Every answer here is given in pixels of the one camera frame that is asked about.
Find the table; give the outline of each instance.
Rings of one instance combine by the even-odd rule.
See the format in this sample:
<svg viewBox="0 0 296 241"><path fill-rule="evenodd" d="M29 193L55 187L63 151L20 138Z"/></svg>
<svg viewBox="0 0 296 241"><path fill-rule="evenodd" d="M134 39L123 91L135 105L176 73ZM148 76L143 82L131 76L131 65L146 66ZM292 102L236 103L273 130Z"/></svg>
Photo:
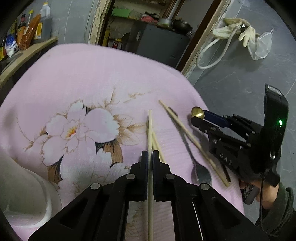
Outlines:
<svg viewBox="0 0 296 241"><path fill-rule="evenodd" d="M152 109L153 128L171 172L194 183L191 158L159 99L189 129L191 108L207 108L181 73L159 62L101 46L58 45L27 70L4 100L0 145L22 167L49 179L64 207L93 182L114 182L139 161L147 149ZM206 144L202 134L198 137ZM213 187L243 213L234 174L225 187L190 147L209 169ZM126 240L145 240L144 213L145 204L130 204ZM14 229L23 240L34 231ZM170 203L154 202L154 240L174 240Z"/></svg>

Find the flower center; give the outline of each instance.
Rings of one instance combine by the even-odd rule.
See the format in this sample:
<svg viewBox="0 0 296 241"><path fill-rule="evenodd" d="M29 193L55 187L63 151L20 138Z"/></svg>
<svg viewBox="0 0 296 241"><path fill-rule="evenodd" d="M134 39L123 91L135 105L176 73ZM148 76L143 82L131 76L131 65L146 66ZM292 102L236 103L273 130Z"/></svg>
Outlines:
<svg viewBox="0 0 296 241"><path fill-rule="evenodd" d="M69 130L67 132L67 135L66 135L66 138L69 138L72 135L75 135L76 134L76 130L77 130L77 126L73 126L73 127L69 128Z"/></svg>

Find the hose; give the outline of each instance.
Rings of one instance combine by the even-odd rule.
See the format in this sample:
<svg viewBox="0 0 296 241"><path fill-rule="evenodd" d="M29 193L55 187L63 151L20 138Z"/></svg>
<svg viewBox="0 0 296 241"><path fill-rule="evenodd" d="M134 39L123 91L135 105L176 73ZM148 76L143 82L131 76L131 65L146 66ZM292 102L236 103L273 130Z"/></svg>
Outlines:
<svg viewBox="0 0 296 241"><path fill-rule="evenodd" d="M207 66L200 66L200 65L199 65L199 62L200 62L202 56L204 55L205 51L207 51L211 46L213 46L215 43L217 43L217 42L220 40L219 38L218 38L218 39L215 39L214 41L212 41L207 47L205 47L205 48L199 53L199 55L198 55L197 58L196 58L196 66L197 66L199 69L209 69L209 68L213 67L214 65L216 65L216 64L217 64L217 63L223 58L224 54L226 53L226 51L227 51L227 49L228 49L228 47L229 47L229 45L230 45L230 42L231 42L233 36L235 35L236 31L238 31L239 29L241 29L241 26L237 26L237 27L235 27L235 29L232 31L232 33L231 33L230 36L229 36L229 39L228 39L228 41L227 41L227 43L226 43L226 46L225 46L225 48L224 48L222 54L220 55L220 57L219 57L214 63L212 63L212 64L210 64L210 65L207 65Z"/></svg>

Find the dark green sleeve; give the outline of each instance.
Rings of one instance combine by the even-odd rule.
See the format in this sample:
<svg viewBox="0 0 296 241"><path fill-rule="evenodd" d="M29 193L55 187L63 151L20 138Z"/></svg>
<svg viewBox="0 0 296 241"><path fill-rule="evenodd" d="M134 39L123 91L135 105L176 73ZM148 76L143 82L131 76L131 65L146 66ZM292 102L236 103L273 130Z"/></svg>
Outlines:
<svg viewBox="0 0 296 241"><path fill-rule="evenodd" d="M292 188L286 188L279 183L277 198L270 210L262 208L262 226L267 234L278 235L282 226L290 220L294 213L294 195ZM260 220L256 225L261 228Z"/></svg>

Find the orange bag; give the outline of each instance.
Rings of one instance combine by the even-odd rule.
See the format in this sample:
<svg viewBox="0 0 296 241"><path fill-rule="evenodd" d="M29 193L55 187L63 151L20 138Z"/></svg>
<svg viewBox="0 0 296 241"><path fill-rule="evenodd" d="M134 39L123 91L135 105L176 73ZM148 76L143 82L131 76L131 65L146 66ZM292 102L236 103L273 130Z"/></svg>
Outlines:
<svg viewBox="0 0 296 241"><path fill-rule="evenodd" d="M26 50L27 48L29 48L32 38L35 35L40 18L41 18L41 14L38 14L30 22L30 24L28 26L28 30L27 30L26 34L23 35L22 40L20 42L20 50Z"/></svg>

